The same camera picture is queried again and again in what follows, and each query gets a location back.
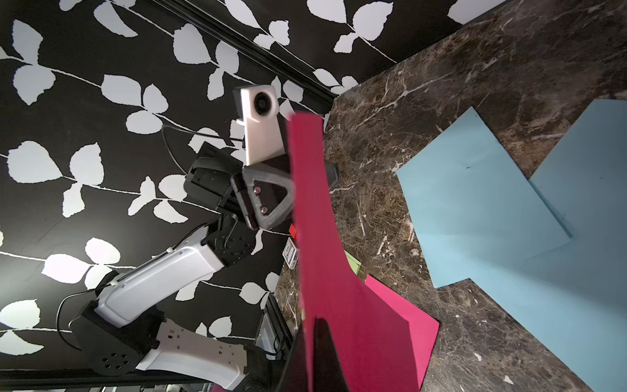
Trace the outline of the pink paper sheet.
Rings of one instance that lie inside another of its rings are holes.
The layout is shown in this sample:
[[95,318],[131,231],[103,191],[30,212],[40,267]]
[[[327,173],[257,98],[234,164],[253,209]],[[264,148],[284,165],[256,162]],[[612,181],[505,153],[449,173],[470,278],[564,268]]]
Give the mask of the pink paper sheet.
[[287,124],[309,389],[318,318],[329,325],[349,390],[417,391],[408,322],[346,260],[331,207],[322,126],[321,117],[307,113],[292,115]]
[[408,322],[411,347],[416,363],[418,391],[420,391],[426,378],[440,323],[391,288],[382,284],[378,279],[369,275],[366,277],[365,284],[392,310]]

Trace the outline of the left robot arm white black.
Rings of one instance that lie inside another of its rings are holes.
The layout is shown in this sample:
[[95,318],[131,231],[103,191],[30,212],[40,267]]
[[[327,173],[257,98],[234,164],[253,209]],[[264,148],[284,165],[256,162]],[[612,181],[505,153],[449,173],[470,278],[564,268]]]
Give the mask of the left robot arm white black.
[[205,144],[185,192],[218,213],[179,243],[125,273],[110,273],[70,321],[89,367],[103,376],[165,371],[232,391],[274,391],[286,362],[253,344],[230,344],[181,327],[158,303],[254,252],[257,236],[290,217],[293,184],[282,147],[250,148],[245,160]]

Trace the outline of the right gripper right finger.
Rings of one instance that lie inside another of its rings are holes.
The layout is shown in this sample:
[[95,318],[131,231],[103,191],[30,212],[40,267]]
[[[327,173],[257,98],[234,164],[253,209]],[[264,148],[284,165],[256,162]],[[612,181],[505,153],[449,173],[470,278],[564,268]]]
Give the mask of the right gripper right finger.
[[349,392],[328,323],[314,322],[313,392]]

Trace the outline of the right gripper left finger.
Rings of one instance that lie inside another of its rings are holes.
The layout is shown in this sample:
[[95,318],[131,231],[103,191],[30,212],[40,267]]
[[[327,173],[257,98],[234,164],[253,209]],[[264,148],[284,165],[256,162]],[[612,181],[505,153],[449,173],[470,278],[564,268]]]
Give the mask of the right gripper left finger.
[[287,362],[282,371],[277,392],[309,392],[307,352],[304,327],[300,326]]

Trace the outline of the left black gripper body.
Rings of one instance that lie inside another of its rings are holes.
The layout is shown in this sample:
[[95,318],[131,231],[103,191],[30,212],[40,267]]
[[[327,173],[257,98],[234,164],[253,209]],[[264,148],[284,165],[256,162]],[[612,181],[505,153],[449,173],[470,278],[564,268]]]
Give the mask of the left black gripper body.
[[230,150],[204,142],[185,176],[184,190],[205,207],[241,216],[231,177],[241,172],[243,163],[231,156]]

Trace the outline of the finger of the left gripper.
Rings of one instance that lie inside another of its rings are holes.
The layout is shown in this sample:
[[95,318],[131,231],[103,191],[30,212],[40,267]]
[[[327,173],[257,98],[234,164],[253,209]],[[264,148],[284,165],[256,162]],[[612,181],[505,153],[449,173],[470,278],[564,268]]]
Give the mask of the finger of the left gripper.
[[230,186],[230,214],[251,230],[272,230],[292,215],[295,187],[289,163],[235,167]]

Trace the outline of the yellow-green paper sheet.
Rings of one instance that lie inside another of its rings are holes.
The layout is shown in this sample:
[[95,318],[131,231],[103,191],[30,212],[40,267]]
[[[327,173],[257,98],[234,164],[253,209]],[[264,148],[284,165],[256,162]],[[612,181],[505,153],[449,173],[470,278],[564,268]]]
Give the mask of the yellow-green paper sheet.
[[350,268],[352,269],[354,274],[358,275],[362,266],[361,262],[357,260],[354,256],[352,256],[350,253],[348,253],[347,251],[345,251],[345,255],[346,255],[346,259],[349,263]]

